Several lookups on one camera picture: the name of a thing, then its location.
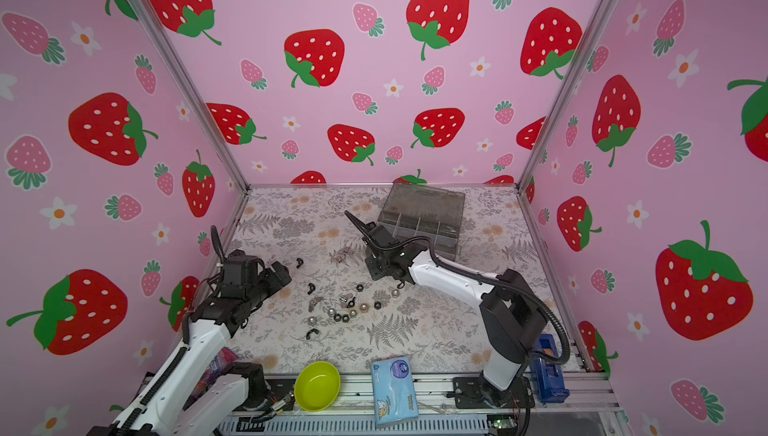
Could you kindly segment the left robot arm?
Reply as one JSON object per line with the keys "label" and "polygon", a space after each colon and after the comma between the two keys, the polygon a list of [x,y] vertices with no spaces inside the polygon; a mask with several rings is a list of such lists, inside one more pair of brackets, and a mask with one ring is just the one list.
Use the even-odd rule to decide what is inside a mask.
{"label": "left robot arm", "polygon": [[237,408],[272,416],[273,400],[257,363],[231,363],[193,404],[189,398],[216,356],[250,316],[291,282],[289,268],[237,250],[218,264],[212,293],[182,320],[182,339],[159,372],[108,426],[90,435],[214,435]]}

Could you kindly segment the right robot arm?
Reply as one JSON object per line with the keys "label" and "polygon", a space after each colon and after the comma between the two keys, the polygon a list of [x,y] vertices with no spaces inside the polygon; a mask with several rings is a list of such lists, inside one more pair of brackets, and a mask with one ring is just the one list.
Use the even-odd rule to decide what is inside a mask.
{"label": "right robot arm", "polygon": [[397,240],[381,225],[350,220],[370,251],[366,265],[374,280],[390,277],[431,288],[479,311],[492,348],[481,373],[486,386],[508,390],[532,359],[556,366],[569,362],[571,343],[562,322],[518,272],[461,266],[441,259],[425,236]]}

